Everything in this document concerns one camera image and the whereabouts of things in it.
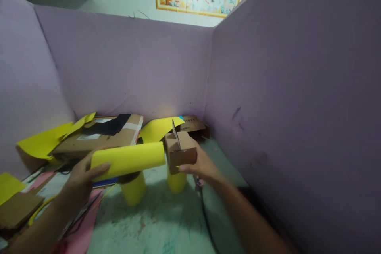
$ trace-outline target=yellow paper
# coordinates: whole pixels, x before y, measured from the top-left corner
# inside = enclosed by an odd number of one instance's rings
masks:
[[[187,174],[177,173],[172,175],[167,168],[167,183],[173,193],[182,192],[185,185],[187,184]]]
[[[143,172],[137,176],[136,179],[129,183],[120,184],[124,198],[129,206],[135,206],[143,199],[146,193],[146,181],[144,180]]]
[[[96,151],[91,168],[110,162],[110,169],[94,182],[165,165],[163,142],[140,144]]]
[[[175,122],[175,127],[184,123],[180,117],[155,119],[144,126],[139,137],[143,137],[144,144],[159,142],[165,134],[172,130],[172,120]]]
[[[25,153],[32,157],[49,159],[51,156],[48,156],[48,154],[59,144],[60,137],[65,135],[72,125],[73,123],[70,122],[58,126],[54,129],[26,138],[17,144]]]
[[[0,175],[0,186],[0,205],[2,205],[14,194],[22,191],[27,185],[9,173],[2,173]]]
[[[67,136],[69,136],[70,134],[74,133],[75,131],[77,131],[79,128],[81,128],[85,123],[87,122],[90,122],[94,116],[95,116],[95,113],[96,112],[93,112],[93,113],[90,113],[90,114],[87,114],[86,116],[83,116],[80,120],[78,120],[71,128],[70,130],[67,131],[66,135],[64,136],[64,138],[62,139],[65,139]]]

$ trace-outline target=gold frame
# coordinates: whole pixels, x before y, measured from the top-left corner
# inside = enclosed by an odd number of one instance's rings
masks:
[[[189,10],[182,10],[181,8],[175,8],[175,7],[160,7],[159,0],[155,0],[156,3],[156,9],[159,10],[166,10],[166,11],[173,11],[173,12],[181,12],[181,13],[189,13],[189,14],[196,14],[196,15],[202,15],[202,16],[210,16],[210,17],[217,17],[217,18],[225,18],[228,14],[216,14],[216,13],[210,13],[210,12],[197,12],[197,11],[189,11]]]

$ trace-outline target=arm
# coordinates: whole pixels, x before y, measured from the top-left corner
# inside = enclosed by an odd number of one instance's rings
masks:
[[[200,176],[220,196],[247,253],[290,253],[282,238],[247,199],[217,169],[200,145],[197,162],[182,165],[179,171]]]
[[[95,149],[81,160],[73,170],[63,189],[42,215],[8,247],[8,254],[50,253],[65,226],[89,199],[92,182],[110,168],[104,163],[90,169]]]

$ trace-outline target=yellow paper tube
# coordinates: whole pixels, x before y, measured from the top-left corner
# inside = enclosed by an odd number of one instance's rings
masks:
[[[147,185],[142,171],[119,177],[119,184],[129,206],[140,203],[146,193]]]
[[[163,142],[96,151],[91,168],[105,162],[111,163],[110,169],[94,182],[165,165]]]
[[[173,193],[182,192],[187,183],[187,174],[177,173],[176,175],[172,175],[169,172],[169,168],[167,168],[167,182]]]

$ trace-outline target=lavender partition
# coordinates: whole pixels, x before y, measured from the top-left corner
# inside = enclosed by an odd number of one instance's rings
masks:
[[[306,253],[381,249],[380,44],[380,0],[246,0],[214,31],[204,119]]]
[[[0,0],[0,173],[29,175],[16,143],[73,121],[33,5]]]
[[[204,116],[213,28],[35,9],[77,116]]]

